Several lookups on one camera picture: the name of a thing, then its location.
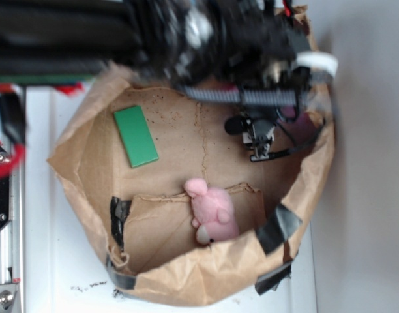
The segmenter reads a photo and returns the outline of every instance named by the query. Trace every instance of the paper bag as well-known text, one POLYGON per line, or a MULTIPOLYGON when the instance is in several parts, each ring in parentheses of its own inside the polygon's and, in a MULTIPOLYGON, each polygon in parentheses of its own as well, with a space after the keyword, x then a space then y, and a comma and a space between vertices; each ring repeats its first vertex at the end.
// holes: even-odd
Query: paper bag
MULTIPOLYGON (((333 159, 333 123, 324 126, 313 147, 251 163, 241 139, 224 131, 232 106, 197 103, 162 87, 135 89, 131 80, 130 71, 114 65, 101 75, 49 159, 117 287, 157 303, 208 305, 289 264, 333 159), (159 160, 133 169, 113 113, 134 105, 142 107, 159 160), (189 198, 183 193, 183 183, 192 177, 228 189, 240 237, 211 246, 195 243, 189 198), (113 196, 132 200, 123 250, 111 234, 113 196)), ((320 121, 331 120, 325 111, 330 106, 327 88, 314 92, 312 102, 322 102, 324 110, 310 106, 303 124, 290 129, 296 136, 303 134, 302 127, 315 131, 320 121)), ((290 145, 278 129, 273 149, 290 145)))

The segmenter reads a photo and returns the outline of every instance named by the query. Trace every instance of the black tape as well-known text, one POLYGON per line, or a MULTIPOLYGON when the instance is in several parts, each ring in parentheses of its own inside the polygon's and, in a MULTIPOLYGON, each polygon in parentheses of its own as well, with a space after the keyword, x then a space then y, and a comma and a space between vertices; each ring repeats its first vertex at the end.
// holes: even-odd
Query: black tape
POLYGON ((136 285, 136 276, 124 275, 118 273, 115 268, 114 264, 111 262, 110 257, 107 256, 107 272, 111 278, 111 281, 114 285, 118 288, 123 290, 133 290, 134 286, 136 285))
POLYGON ((111 215, 111 234, 123 251, 123 228, 128 215, 130 214, 131 201, 121 201, 117 197, 113 197, 110 203, 111 215))
POLYGON ((274 271, 259 277, 258 281, 254 285, 257 293, 263 295, 271 289, 276 290, 281 280, 291 276, 291 264, 292 261, 287 262, 274 271))
POLYGON ((302 220, 282 204, 276 206, 264 226, 256 230, 256 237, 266 254, 287 241, 302 224, 302 220))

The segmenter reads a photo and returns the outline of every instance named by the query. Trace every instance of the black cable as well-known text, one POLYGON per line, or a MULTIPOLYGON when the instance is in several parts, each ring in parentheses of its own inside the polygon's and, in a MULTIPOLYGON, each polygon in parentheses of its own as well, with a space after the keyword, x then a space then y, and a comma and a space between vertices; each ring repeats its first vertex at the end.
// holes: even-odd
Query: black cable
POLYGON ((323 124, 316 130, 314 135, 310 139, 308 139, 306 142, 304 142, 302 145, 299 145, 298 147, 294 147, 294 148, 281 150, 281 151, 278 151, 278 152, 269 153, 269 160, 274 160, 276 158, 287 157, 289 155, 292 155, 293 153, 302 151, 302 150, 310 147, 311 145, 315 144, 315 142, 318 139, 318 136, 321 134, 321 131, 324 129, 324 126, 326 124, 327 124, 327 122, 324 119, 323 120, 323 124))
POLYGON ((293 146, 296 147, 296 146, 297 146, 297 140, 295 140, 295 138, 291 135, 291 133, 288 132, 288 131, 285 129, 285 127, 282 126, 281 123, 275 122, 275 124, 279 126, 279 128, 282 130, 282 132, 284 132, 284 134, 289 138, 289 140, 291 140, 293 146))

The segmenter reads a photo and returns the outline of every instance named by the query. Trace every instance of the white table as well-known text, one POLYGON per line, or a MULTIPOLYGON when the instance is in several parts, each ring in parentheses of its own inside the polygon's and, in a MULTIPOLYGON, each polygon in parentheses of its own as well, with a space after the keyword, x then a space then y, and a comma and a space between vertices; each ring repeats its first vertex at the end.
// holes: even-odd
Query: white table
POLYGON ((292 266, 292 279, 259 296, 254 287, 204 308, 175 308, 113 296, 115 289, 87 242, 46 159, 83 95, 44 88, 27 94, 25 186, 25 307, 55 312, 317 312, 310 228, 292 266))

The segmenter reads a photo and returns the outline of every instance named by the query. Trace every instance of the plush toy ear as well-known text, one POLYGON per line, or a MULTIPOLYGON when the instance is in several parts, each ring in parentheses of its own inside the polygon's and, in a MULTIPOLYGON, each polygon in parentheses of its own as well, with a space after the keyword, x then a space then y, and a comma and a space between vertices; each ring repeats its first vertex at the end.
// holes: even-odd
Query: plush toy ear
POLYGON ((184 184, 186 193, 191 197, 204 196, 207 194, 208 185, 207 182, 202 178, 192 178, 186 181, 184 184))
POLYGON ((221 224, 227 224, 230 221, 230 214, 225 210, 218 210, 217 219, 221 224))

